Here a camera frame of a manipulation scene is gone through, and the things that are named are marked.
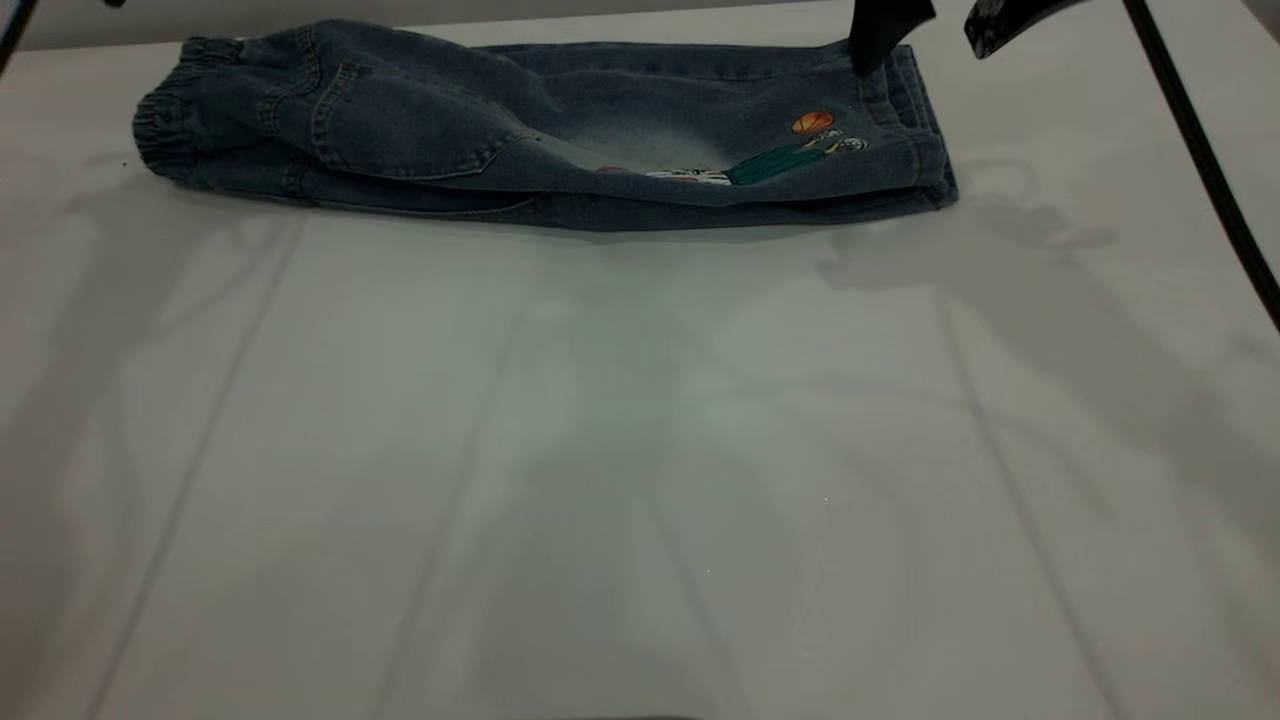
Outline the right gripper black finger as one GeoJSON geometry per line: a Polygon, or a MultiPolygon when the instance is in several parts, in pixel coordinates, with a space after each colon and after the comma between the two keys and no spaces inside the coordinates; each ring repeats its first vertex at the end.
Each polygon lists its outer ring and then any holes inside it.
{"type": "Polygon", "coordinates": [[[859,78],[876,72],[915,28],[936,18],[928,0],[856,0],[847,50],[859,78]]]}
{"type": "Polygon", "coordinates": [[[1046,18],[1080,4],[1079,0],[975,1],[964,33],[977,59],[986,59],[1046,18]]]}

